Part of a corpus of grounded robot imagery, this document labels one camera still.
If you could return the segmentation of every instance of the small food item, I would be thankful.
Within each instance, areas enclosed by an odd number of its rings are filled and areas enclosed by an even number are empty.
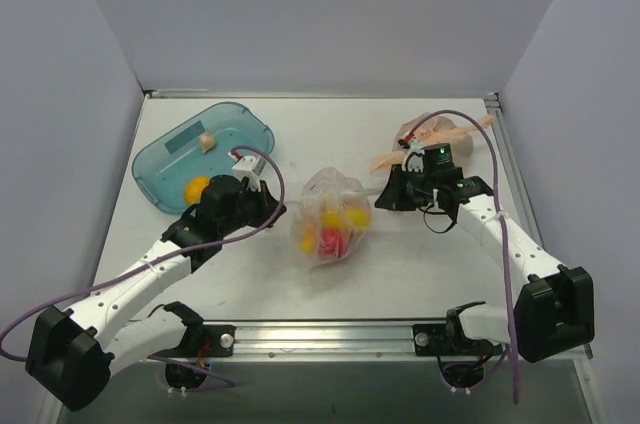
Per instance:
[[[200,136],[200,149],[203,154],[206,154],[211,149],[216,147],[216,138],[209,131]]]
[[[348,237],[338,229],[323,229],[320,233],[320,256],[332,256],[340,259],[347,251]]]
[[[313,229],[309,229],[300,239],[300,250],[308,254],[316,250],[316,233]]]
[[[325,211],[321,216],[322,227],[325,229],[338,229],[344,231],[349,229],[349,224],[338,211]]]
[[[189,181],[184,187],[183,193],[184,202],[187,203],[187,206],[200,202],[202,191],[209,185],[209,181],[210,179],[207,176],[194,177]]]
[[[347,206],[344,208],[344,213],[353,225],[359,230],[367,229],[371,224],[371,214],[366,209],[361,207]]]

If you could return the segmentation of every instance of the white wall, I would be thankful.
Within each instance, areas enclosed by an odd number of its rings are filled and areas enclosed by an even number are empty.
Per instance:
[[[142,95],[93,0],[0,0],[0,328],[86,285]],[[25,353],[32,321],[7,342]],[[0,422],[43,391],[0,360]]]
[[[545,245],[596,285],[613,422],[640,416],[640,0],[554,0],[502,94]]]
[[[504,87],[551,0],[96,0],[145,89],[391,96]]]

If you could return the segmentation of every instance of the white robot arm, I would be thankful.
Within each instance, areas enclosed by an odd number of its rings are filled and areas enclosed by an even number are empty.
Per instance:
[[[518,352],[525,360],[538,362],[591,342],[594,306],[589,274],[581,267],[568,269],[504,211],[498,211],[493,190],[479,177],[463,176],[448,144],[411,144],[403,164],[392,166],[375,207],[414,211],[437,205],[474,236],[496,263],[507,263]],[[507,256],[503,256],[500,218],[507,228]],[[483,340],[510,344],[508,323],[506,306],[465,303],[447,312],[448,339],[454,347]]]
[[[171,303],[147,319],[127,323],[167,287],[217,254],[222,245],[216,242],[245,226],[256,228],[254,232],[270,227],[286,212],[257,178],[260,166],[246,156],[234,166],[235,177],[213,177],[200,202],[113,285],[64,311],[55,306],[42,311],[34,325],[27,372],[67,408],[77,410],[128,365],[178,346],[189,350],[203,321],[184,304]]]

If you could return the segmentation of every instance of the yellow ball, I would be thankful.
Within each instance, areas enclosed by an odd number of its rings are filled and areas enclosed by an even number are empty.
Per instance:
[[[371,214],[360,207],[346,207],[344,213],[358,229],[366,229],[371,224]]]
[[[187,203],[187,206],[200,202],[202,191],[209,185],[209,181],[210,179],[207,176],[194,177],[189,181],[184,187],[183,194],[184,202]]]
[[[300,250],[311,254],[316,250],[316,233],[313,230],[309,230],[300,239]]]
[[[345,231],[349,229],[349,223],[338,211],[325,211],[322,213],[322,227],[324,229],[337,229]]]

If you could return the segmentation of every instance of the translucent blue container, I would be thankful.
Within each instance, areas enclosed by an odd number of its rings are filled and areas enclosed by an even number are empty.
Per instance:
[[[216,145],[206,154],[200,136],[212,133]],[[249,145],[270,154],[275,138],[269,126],[237,102],[214,104],[142,149],[133,159],[131,172],[142,194],[158,209],[181,214],[184,188],[196,176],[231,174],[235,164],[229,151]]]

